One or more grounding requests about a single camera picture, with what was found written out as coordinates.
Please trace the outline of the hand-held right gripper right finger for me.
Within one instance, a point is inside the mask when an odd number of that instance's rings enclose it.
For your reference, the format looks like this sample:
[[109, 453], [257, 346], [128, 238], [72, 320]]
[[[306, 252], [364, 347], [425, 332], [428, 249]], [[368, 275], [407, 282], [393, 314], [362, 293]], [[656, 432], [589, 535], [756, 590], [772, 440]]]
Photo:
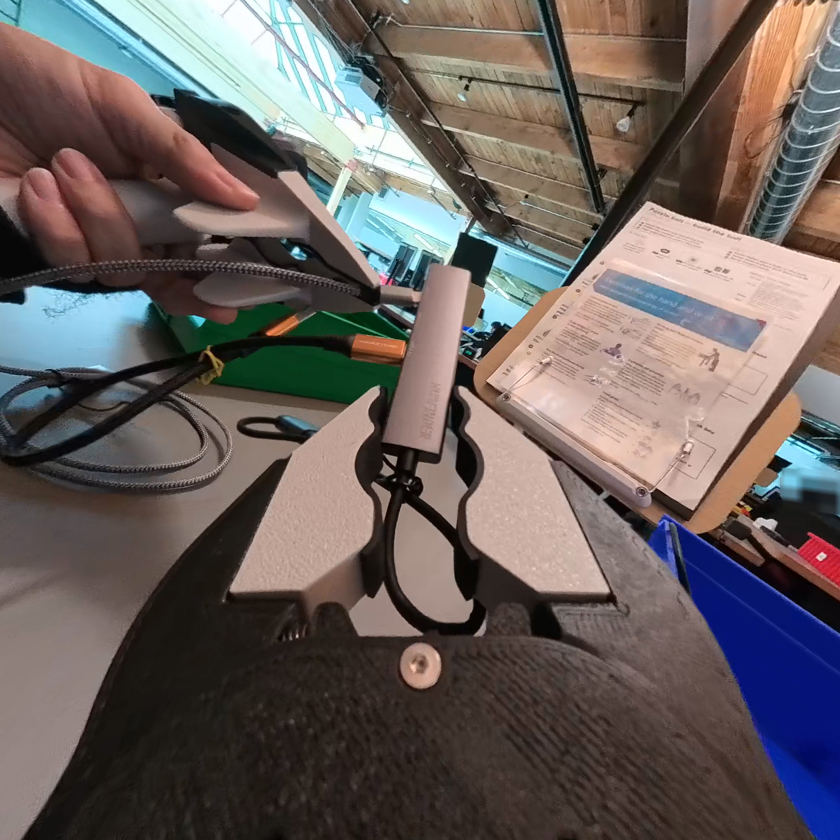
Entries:
[[480, 604], [596, 604], [612, 591], [553, 460], [464, 387], [453, 392], [457, 533]]

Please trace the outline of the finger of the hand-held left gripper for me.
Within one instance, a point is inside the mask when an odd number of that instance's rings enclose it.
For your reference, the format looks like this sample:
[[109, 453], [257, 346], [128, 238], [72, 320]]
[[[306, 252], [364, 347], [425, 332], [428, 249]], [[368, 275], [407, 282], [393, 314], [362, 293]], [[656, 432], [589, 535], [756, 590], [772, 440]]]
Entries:
[[194, 295], [208, 305], [236, 309], [279, 303], [296, 311], [342, 314], [370, 312], [380, 305], [378, 298], [368, 301], [337, 288], [219, 271], [196, 283]]
[[380, 289], [379, 276], [298, 171], [267, 174], [216, 143], [212, 154], [257, 195], [258, 203], [240, 212], [193, 200], [173, 211], [181, 224], [201, 235], [251, 240], [270, 257], [279, 256], [281, 240], [306, 246], [341, 280], [366, 290]]

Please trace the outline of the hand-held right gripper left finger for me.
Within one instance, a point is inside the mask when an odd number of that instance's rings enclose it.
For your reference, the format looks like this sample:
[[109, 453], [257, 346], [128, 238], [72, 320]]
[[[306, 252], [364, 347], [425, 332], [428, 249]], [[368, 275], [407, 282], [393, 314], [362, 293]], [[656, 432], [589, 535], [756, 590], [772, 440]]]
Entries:
[[387, 392], [372, 387], [289, 457], [229, 589], [302, 610], [352, 609], [384, 580], [382, 503]]

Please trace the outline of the grey usb hub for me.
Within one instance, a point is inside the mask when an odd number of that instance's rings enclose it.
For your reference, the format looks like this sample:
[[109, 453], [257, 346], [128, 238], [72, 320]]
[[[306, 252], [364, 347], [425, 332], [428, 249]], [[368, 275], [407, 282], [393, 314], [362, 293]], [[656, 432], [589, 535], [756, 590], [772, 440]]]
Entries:
[[429, 269], [382, 439], [383, 448], [395, 456], [392, 474], [384, 483], [389, 492], [383, 524], [385, 592], [400, 617], [421, 634], [475, 636], [487, 616], [474, 598], [465, 621], [433, 619], [411, 602], [396, 572], [397, 525], [408, 505], [449, 543], [455, 571], [470, 583], [471, 561], [457, 531], [421, 498], [417, 484], [417, 465], [438, 463], [443, 450], [470, 286], [466, 269], [440, 265]]

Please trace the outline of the grey desk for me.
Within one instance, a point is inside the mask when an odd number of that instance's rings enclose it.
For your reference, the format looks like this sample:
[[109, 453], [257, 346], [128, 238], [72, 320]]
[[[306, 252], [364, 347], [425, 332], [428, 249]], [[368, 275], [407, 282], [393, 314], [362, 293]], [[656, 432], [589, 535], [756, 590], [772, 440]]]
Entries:
[[[2, 364], [27, 369], [101, 366], [110, 371], [175, 355], [178, 349], [140, 293], [84, 296], [33, 289], [25, 304], [2, 304]], [[70, 671], [101, 679], [126, 629], [172, 562], [239, 493], [292, 445], [238, 433], [246, 416], [288, 414], [324, 426], [342, 405], [225, 385], [186, 388], [230, 429], [234, 453], [214, 482], [171, 496], [110, 493], [69, 486], [2, 465], [2, 653], [32, 654], [35, 676], [64, 655]], [[127, 430], [79, 457], [107, 464], [160, 464], [197, 450], [197, 436], [172, 410], [155, 407]], [[438, 465], [421, 464], [423, 497], [455, 522], [464, 489], [455, 472], [456, 441], [447, 432]], [[396, 569], [408, 597], [437, 620], [467, 617], [447, 541], [405, 508], [396, 538]]]

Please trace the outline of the person's left hand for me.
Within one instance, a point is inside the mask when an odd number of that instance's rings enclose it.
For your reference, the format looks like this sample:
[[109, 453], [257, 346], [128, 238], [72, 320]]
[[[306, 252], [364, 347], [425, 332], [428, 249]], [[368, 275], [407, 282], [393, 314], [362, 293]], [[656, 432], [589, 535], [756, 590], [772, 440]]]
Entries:
[[164, 178], [235, 211], [258, 197], [129, 78], [1, 26], [1, 170], [20, 179], [31, 257], [46, 267], [189, 259], [189, 244], [143, 248], [110, 181]]

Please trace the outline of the green plastic bin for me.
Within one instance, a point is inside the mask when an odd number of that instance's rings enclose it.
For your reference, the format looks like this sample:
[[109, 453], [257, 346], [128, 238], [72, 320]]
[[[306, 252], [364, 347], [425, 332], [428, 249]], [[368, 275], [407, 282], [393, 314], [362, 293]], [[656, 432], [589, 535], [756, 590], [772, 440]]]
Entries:
[[[240, 310], [230, 324], [196, 316], [173, 316], [157, 304], [148, 307], [151, 317], [172, 334], [181, 353], [204, 350], [231, 340], [247, 338], [291, 314], [279, 303]], [[305, 320], [293, 335], [367, 334], [377, 338], [407, 340], [407, 334], [375, 312], [319, 312]], [[311, 348], [260, 350], [243, 360], [226, 364], [214, 384], [258, 392], [301, 396], [331, 403], [350, 404], [375, 385], [388, 392], [396, 387], [399, 370], [394, 365], [351, 360], [337, 353]]]

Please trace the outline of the white ceiling unit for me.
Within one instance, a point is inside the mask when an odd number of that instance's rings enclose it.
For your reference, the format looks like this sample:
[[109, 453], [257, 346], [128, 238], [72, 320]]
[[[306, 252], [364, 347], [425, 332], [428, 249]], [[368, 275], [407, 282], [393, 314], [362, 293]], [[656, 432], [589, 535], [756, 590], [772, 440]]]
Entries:
[[334, 85], [342, 92], [346, 102], [373, 102], [384, 97], [382, 74], [366, 63], [347, 65], [336, 70]]

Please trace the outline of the black upright panel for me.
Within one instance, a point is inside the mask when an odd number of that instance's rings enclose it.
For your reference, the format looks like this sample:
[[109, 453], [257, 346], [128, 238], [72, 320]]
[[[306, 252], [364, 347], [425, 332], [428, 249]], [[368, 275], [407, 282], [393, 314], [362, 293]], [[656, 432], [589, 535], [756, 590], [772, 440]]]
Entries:
[[484, 289], [489, 273], [497, 257], [498, 246], [468, 233], [461, 233], [448, 264], [470, 273], [470, 281]]

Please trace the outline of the blue plastic bin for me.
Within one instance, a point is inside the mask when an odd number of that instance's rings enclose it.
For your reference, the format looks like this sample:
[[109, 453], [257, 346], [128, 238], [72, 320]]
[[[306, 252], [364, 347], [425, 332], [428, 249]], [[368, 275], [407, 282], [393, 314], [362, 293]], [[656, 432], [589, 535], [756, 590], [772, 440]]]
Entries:
[[839, 636], [701, 537], [663, 516], [648, 541], [717, 639], [759, 737], [816, 838], [839, 838]]

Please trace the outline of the black stand pole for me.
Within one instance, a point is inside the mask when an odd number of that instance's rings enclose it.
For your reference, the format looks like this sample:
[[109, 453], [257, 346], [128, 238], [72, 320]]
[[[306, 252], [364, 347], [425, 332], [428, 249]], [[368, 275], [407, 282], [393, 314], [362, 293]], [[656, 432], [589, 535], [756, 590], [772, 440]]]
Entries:
[[696, 80], [682, 99], [673, 117], [626, 184], [622, 194], [605, 215], [590, 242], [582, 249], [564, 279], [562, 288], [568, 287], [584, 273], [585, 269], [601, 254], [604, 247], [636, 213], [649, 188], [697, 123], [712, 95], [719, 89], [774, 5], [775, 2], [772, 1], [746, 3], [738, 18], [700, 69]]

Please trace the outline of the silver ventilation duct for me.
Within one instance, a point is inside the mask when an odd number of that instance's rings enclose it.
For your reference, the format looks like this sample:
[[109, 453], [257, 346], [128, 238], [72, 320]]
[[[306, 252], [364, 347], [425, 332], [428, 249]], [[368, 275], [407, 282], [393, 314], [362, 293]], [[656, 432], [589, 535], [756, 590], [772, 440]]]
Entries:
[[833, 11], [748, 226], [780, 245], [839, 144], [839, 12]]

